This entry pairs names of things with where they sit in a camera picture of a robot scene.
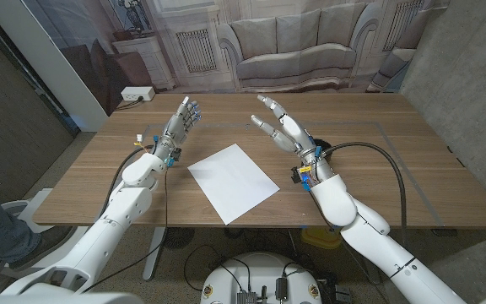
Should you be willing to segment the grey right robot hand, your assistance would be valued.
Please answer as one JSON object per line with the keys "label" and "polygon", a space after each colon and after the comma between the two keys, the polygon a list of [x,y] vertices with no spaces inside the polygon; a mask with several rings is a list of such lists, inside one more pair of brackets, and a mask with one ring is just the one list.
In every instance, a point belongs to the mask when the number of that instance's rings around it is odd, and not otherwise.
{"label": "grey right robot hand", "polygon": [[294,120],[284,108],[270,97],[258,95],[257,99],[269,109],[281,124],[279,131],[259,116],[251,115],[251,121],[258,126],[283,151],[294,153],[303,167],[309,167],[311,186],[333,177],[335,173],[321,153],[316,153],[318,145],[307,130]]}

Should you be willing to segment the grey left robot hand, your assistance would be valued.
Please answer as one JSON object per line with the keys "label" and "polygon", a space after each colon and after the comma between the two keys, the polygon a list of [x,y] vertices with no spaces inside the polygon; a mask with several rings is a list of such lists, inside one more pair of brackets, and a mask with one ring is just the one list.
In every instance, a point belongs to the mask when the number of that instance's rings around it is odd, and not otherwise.
{"label": "grey left robot hand", "polygon": [[181,146],[186,141],[187,134],[201,117],[198,103],[190,101],[186,96],[165,124],[154,148],[153,155],[160,159],[163,167],[170,167],[174,161],[179,160]]}

